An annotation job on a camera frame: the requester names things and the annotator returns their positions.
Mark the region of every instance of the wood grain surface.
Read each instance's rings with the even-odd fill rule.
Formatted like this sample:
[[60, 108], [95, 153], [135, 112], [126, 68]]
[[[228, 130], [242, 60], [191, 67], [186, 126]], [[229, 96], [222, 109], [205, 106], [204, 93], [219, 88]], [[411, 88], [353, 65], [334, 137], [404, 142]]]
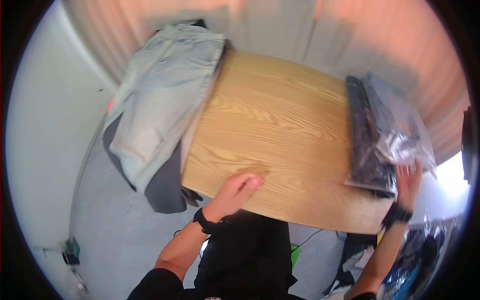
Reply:
[[299, 64], [229, 55], [202, 115], [182, 184], [214, 197], [242, 171], [263, 177], [244, 209], [318, 228], [376, 234], [391, 200], [344, 184], [350, 123], [343, 81]]

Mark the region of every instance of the right hand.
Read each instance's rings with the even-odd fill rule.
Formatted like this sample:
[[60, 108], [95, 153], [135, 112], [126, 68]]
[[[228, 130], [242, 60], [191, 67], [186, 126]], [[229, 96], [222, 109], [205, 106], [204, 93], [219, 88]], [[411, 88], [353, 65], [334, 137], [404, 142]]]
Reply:
[[413, 212], [415, 200], [421, 184], [421, 163], [415, 159], [415, 171], [412, 166], [395, 166], [396, 186], [398, 189], [397, 203], [405, 210]]
[[203, 207], [205, 219], [218, 223], [223, 217], [236, 213], [263, 184], [262, 178], [254, 173], [228, 177], [215, 198]]

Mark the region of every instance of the black watch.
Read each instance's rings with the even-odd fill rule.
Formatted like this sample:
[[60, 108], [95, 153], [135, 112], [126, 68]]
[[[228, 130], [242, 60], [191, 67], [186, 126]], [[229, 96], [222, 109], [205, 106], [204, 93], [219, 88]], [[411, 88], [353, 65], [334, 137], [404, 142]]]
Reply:
[[412, 215], [411, 212], [404, 210], [397, 202], [393, 202], [382, 224], [388, 230], [395, 222], [408, 223], [412, 219]]
[[223, 221], [220, 221], [218, 223], [207, 221], [201, 208], [197, 210], [197, 212], [193, 216], [193, 221], [198, 222], [198, 224], [202, 226], [202, 232], [206, 234], [214, 233], [218, 229], [220, 224], [223, 223]]

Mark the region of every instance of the pink curtain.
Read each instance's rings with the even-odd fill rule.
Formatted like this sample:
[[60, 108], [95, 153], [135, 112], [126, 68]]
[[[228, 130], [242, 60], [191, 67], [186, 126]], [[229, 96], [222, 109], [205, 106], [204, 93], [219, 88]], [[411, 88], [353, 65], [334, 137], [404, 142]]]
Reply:
[[469, 105], [458, 56], [421, 0], [64, 0], [92, 53], [121, 82], [129, 57], [168, 23], [203, 18], [240, 51], [334, 77], [373, 72], [408, 96], [437, 164], [461, 149]]

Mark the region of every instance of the clear plastic packaging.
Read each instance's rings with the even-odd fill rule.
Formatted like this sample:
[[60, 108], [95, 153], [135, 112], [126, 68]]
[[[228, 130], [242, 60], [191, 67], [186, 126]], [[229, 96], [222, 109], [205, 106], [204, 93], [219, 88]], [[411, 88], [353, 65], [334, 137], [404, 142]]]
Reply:
[[352, 157], [350, 175], [345, 184], [371, 190], [380, 197], [392, 198], [396, 195], [395, 167], [386, 160], [379, 159], [373, 145], [368, 120], [368, 99], [363, 83], [347, 77], [348, 101], [352, 128]]
[[381, 78], [363, 80], [368, 99], [367, 119], [376, 153], [392, 164], [413, 164], [418, 158], [436, 179], [436, 163], [427, 129], [410, 103]]
[[406, 300], [417, 288], [417, 279], [431, 273], [437, 263], [447, 228], [442, 222], [409, 226], [405, 242], [385, 278], [382, 300]]

